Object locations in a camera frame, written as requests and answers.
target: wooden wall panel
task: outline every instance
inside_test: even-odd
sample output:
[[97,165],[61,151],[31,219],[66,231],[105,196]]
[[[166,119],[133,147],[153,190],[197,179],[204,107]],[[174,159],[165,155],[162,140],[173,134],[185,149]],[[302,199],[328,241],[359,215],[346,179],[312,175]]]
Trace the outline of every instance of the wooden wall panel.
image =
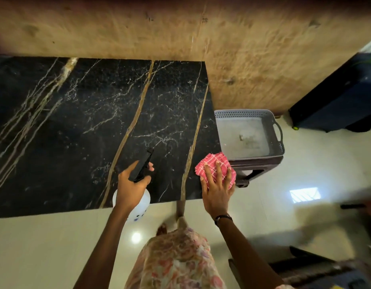
[[204,60],[216,109],[286,111],[371,40],[371,0],[0,0],[0,53]]

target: black marble countertop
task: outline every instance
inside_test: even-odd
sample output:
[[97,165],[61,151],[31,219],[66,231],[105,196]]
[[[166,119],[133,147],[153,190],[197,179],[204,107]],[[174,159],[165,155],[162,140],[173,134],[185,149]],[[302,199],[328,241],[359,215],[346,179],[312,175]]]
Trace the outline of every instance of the black marble countertop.
[[151,203],[201,198],[221,151],[203,62],[0,60],[0,217],[111,207],[149,147]]

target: hand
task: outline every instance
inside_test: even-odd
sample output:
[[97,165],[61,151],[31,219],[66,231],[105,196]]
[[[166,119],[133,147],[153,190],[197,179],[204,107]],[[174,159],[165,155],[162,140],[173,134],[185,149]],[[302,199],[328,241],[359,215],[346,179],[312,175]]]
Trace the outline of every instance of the hand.
[[231,195],[235,191],[235,185],[233,184],[231,189],[228,189],[231,182],[231,167],[228,167],[227,175],[224,183],[222,182],[220,161],[216,161],[216,183],[213,181],[211,170],[207,164],[204,165],[205,174],[209,183],[209,189],[207,182],[204,178],[200,177],[203,190],[203,203],[204,208],[211,215],[212,219],[215,219],[219,215],[225,215],[228,212],[228,201]]
[[[138,161],[132,163],[126,170],[118,175],[117,195],[115,208],[126,211],[128,215],[139,204],[143,197],[144,190],[151,182],[151,176],[147,175],[145,178],[137,183],[130,181],[129,175],[137,165]],[[154,165],[149,163],[149,170],[154,171]]]

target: left hand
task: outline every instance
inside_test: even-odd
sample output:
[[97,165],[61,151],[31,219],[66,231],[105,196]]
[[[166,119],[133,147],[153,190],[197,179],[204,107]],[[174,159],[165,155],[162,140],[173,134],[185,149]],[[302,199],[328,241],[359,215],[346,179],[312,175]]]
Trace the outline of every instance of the left hand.
[[[118,175],[115,208],[127,212],[128,215],[139,204],[147,185],[151,182],[150,175],[147,175],[137,183],[128,179],[137,163],[138,161],[135,161]],[[152,163],[149,163],[149,170],[154,171],[154,165]]]

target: floral dress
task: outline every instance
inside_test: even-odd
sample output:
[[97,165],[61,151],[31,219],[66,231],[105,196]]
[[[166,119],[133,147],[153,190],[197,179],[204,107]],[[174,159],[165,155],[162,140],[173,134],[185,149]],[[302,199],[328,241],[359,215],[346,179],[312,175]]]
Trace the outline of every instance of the floral dress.
[[191,228],[151,238],[141,250],[125,289],[226,288],[207,239]]

